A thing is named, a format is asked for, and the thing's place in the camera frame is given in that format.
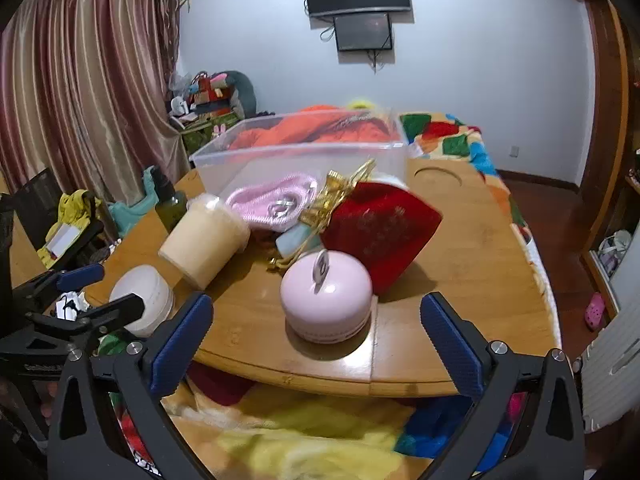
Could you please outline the clear plastic storage bin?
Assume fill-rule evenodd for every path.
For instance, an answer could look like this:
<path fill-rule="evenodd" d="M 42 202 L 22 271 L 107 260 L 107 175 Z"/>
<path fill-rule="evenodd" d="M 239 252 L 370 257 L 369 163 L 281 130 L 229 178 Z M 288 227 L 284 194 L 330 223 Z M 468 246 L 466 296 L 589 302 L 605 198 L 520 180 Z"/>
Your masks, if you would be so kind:
<path fill-rule="evenodd" d="M 229 143 L 235 133 L 260 117 L 245 119 L 221 133 L 191 156 L 201 178 L 204 190 L 209 194 L 227 198 L 230 194 L 247 185 L 261 184 L 284 178 L 289 174 L 309 174 L 320 184 L 326 174 L 335 170 L 341 174 L 352 174 L 366 160 L 373 158 L 375 169 L 384 174 L 393 174 L 403 179 L 406 174 L 408 140 L 398 117 L 391 112 L 401 134 L 400 142 L 392 143 L 306 143 L 276 145 L 268 148 L 229 150 Z M 287 114 L 267 117 L 268 126 Z"/>

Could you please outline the white round jar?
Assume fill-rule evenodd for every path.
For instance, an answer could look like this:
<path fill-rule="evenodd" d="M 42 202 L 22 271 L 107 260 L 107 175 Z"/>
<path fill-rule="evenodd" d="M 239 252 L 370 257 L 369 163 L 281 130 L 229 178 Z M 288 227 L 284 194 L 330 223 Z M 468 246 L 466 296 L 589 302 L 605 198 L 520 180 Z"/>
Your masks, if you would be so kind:
<path fill-rule="evenodd" d="M 130 334 L 149 338 L 169 318 L 175 293 L 154 266 L 142 264 L 126 272 L 114 285 L 110 300 L 136 294 L 144 303 L 142 317 L 125 326 Z"/>

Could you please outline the beige lidded plastic tub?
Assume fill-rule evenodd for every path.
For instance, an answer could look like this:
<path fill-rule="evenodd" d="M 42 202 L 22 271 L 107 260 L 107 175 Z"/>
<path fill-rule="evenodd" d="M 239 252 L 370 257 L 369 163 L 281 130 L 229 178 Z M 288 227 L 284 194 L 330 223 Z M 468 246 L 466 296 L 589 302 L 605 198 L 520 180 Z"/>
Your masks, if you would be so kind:
<path fill-rule="evenodd" d="M 212 194 L 190 201 L 158 254 L 178 269 L 194 287 L 208 284 L 250 238 L 250 227 L 226 202 Z"/>

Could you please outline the grey plush toy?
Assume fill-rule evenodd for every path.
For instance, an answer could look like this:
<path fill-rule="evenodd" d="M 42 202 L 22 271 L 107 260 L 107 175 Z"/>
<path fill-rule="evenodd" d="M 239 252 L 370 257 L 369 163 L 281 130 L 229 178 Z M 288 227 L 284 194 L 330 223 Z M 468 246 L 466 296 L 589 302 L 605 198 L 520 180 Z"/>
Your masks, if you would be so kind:
<path fill-rule="evenodd" d="M 256 116 L 257 100 L 250 78 L 237 70 L 226 70 L 224 82 L 232 89 L 230 104 L 232 112 L 240 119 Z"/>

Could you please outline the teal rocking horse toy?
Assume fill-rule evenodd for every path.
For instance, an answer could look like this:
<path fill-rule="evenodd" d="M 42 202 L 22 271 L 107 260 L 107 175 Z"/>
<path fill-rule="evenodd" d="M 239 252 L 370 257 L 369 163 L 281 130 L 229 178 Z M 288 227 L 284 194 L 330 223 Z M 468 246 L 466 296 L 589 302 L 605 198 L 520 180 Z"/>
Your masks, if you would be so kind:
<path fill-rule="evenodd" d="M 120 238 L 124 238 L 158 202 L 152 170 L 153 166 L 149 166 L 143 171 L 144 197 L 142 200 L 133 205 L 116 202 L 109 203 L 107 206 Z"/>

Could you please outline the dark green spray bottle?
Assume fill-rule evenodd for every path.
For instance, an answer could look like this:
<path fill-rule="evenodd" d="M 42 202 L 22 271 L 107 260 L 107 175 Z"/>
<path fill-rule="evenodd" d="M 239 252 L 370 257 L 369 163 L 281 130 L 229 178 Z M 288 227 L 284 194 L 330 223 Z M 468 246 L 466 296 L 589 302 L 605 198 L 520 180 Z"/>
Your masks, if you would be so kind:
<path fill-rule="evenodd" d="M 175 189 L 159 166 L 152 167 L 151 177 L 157 196 L 156 213 L 167 232 L 170 233 L 186 214 L 188 199 L 186 194 Z"/>

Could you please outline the green storage box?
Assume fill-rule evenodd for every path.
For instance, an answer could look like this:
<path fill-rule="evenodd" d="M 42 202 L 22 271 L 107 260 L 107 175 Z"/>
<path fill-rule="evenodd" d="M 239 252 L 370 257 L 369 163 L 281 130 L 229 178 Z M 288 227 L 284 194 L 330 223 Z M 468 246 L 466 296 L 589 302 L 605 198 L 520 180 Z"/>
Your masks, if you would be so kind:
<path fill-rule="evenodd" d="M 180 132 L 186 154 L 189 156 L 193 155 L 208 142 L 216 139 L 217 136 L 226 132 L 239 121 L 240 118 L 233 112 L 224 115 L 205 114 L 198 118 L 196 122 L 188 125 Z"/>

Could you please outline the small wall monitor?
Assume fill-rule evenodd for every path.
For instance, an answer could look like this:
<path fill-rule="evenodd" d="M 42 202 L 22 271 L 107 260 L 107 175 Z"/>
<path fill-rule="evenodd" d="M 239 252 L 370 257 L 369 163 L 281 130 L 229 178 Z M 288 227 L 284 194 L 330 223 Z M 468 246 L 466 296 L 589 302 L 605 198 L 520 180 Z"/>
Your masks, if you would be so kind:
<path fill-rule="evenodd" d="M 387 13 L 337 15 L 333 25 L 338 52 L 393 49 L 392 21 Z"/>

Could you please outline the colourful patchwork blanket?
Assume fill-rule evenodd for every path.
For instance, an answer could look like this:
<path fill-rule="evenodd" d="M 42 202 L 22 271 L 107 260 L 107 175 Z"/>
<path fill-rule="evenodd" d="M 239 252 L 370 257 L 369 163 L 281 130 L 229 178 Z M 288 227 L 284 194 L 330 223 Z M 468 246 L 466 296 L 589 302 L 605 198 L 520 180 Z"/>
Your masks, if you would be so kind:
<path fill-rule="evenodd" d="M 470 126 L 451 114 L 410 112 L 399 115 L 410 150 L 418 157 L 466 162 L 480 174 L 500 210 L 510 221 L 518 244 L 524 250 L 544 303 L 556 312 L 556 302 L 548 273 L 538 247 L 511 191 L 499 176 L 482 138 L 480 128 Z"/>

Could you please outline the red velvet pouch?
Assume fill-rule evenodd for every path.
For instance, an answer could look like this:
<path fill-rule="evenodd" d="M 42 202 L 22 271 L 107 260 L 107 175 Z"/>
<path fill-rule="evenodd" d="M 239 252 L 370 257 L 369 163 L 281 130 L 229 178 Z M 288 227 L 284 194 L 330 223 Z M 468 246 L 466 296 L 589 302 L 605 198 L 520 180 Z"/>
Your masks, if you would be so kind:
<path fill-rule="evenodd" d="M 333 211 L 320 235 L 326 249 L 344 252 L 367 269 L 381 296 L 435 235 L 442 214 L 403 188 L 360 182 Z"/>

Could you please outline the pink slipper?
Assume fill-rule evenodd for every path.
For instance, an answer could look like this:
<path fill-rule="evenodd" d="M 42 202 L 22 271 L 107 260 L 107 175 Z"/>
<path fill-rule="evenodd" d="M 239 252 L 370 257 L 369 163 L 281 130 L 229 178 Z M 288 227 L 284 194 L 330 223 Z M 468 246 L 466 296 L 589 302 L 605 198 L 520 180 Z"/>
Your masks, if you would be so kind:
<path fill-rule="evenodd" d="M 600 292 L 595 292 L 591 296 L 584 315 L 585 323 L 592 332 L 600 330 L 604 320 L 605 311 L 606 305 L 602 295 Z"/>

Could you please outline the yellow curved pillow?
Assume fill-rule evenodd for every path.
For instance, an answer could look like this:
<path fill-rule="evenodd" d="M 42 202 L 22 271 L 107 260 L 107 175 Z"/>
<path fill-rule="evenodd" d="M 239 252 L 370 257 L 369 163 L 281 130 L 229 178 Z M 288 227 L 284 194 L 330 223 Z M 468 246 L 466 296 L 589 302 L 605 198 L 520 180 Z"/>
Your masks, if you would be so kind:
<path fill-rule="evenodd" d="M 347 104 L 349 110 L 375 110 L 376 104 L 365 99 L 356 99 Z"/>

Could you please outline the orange puffer jacket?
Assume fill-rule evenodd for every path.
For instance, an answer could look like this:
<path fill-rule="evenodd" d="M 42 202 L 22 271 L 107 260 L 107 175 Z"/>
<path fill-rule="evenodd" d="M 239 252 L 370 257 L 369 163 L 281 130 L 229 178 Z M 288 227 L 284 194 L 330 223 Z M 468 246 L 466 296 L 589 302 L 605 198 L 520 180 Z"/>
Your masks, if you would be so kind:
<path fill-rule="evenodd" d="M 229 143 L 229 150 L 268 148 L 306 143 L 392 143 L 400 142 L 394 118 L 372 108 L 312 106 L 280 118 L 273 126 L 267 117 L 245 122 Z"/>

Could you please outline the gold tassel ornament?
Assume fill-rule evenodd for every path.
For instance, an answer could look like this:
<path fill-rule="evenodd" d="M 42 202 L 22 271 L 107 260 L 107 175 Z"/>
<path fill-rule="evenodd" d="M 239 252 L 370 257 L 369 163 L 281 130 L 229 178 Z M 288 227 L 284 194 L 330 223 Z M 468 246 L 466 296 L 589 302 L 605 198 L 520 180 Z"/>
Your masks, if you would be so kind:
<path fill-rule="evenodd" d="M 320 235 L 330 225 L 332 214 L 337 210 L 337 207 L 349 198 L 360 182 L 369 179 L 375 166 L 375 160 L 370 158 L 350 176 L 344 176 L 335 170 L 330 170 L 326 174 L 326 183 L 322 190 L 298 217 L 299 223 L 308 226 L 308 234 L 289 255 L 273 257 L 269 261 L 269 269 L 273 271 L 288 270 L 303 254 L 310 252 L 311 243 L 320 240 Z"/>

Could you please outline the wooden wardrobe shelves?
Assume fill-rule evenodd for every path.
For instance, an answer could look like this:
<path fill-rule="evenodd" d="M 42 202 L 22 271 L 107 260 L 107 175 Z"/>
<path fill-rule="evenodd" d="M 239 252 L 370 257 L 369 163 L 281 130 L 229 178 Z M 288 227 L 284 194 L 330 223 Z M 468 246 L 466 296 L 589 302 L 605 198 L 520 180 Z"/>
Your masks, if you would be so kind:
<path fill-rule="evenodd" d="M 612 318 L 620 312 L 611 278 L 598 257 L 605 238 L 639 214 L 639 192 L 629 182 L 634 166 L 634 52 L 632 38 L 611 0 L 585 0 L 594 58 L 594 109 L 579 192 L 593 216 L 582 262 Z"/>

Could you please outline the pink striped curtain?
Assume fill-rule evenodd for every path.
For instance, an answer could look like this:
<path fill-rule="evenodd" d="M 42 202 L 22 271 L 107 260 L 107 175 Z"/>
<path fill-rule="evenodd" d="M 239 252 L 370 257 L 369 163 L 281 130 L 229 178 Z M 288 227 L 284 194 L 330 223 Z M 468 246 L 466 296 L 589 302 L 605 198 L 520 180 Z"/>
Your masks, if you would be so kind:
<path fill-rule="evenodd" d="M 23 0 L 1 35 L 1 171 L 141 200 L 142 174 L 189 169 L 168 119 L 179 0 Z"/>

